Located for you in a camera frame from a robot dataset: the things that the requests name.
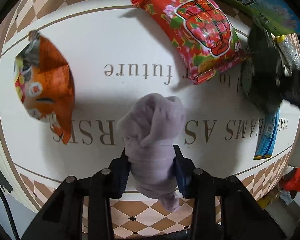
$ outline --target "orange snack bag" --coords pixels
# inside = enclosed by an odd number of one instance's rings
[[[58,49],[37,31],[17,55],[14,82],[29,115],[49,122],[64,144],[71,137],[74,82],[68,62]]]

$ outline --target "lavender fabric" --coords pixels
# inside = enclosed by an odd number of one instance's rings
[[[164,98],[154,93],[140,98],[117,125],[136,189],[158,199],[167,211],[179,207],[177,182],[172,172],[176,156],[172,143],[184,120],[185,109],[180,98]]]

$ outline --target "black cable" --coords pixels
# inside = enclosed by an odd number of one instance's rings
[[[0,187],[0,198],[1,198],[1,200],[3,202],[3,205],[4,205],[5,209],[6,209],[6,212],[7,212],[8,218],[9,218],[9,222],[10,222],[11,229],[13,231],[14,237],[15,237],[16,240],[20,240],[20,237],[19,237],[16,225],[14,223],[13,216],[12,216],[9,204],[7,202],[7,199],[6,199],[5,195],[4,195],[4,193],[1,190],[1,187]]]

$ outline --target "floral pattern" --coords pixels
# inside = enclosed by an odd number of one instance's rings
[[[242,62],[240,41],[213,0],[131,0],[169,36],[194,84]]]

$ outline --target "blue gripper pad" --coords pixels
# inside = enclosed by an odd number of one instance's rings
[[[178,145],[174,145],[176,157],[173,163],[174,174],[180,193],[184,198],[195,198],[194,189],[191,187],[191,180],[195,166],[192,160],[183,157]]]
[[[110,163],[111,180],[107,183],[108,197],[119,199],[126,190],[130,173],[130,162],[123,149],[120,158],[113,159]]]

